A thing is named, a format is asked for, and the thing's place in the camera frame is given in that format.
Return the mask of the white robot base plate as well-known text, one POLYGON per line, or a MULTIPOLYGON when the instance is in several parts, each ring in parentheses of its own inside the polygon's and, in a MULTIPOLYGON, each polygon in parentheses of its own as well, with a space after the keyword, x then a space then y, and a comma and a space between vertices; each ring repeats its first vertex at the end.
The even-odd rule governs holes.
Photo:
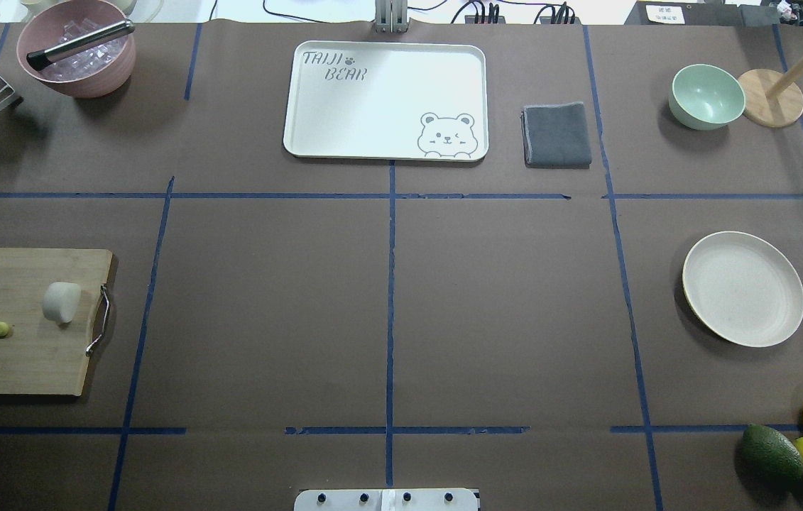
POLYGON ((480 510, 479 492, 468 488, 310 489, 294 510, 480 510))

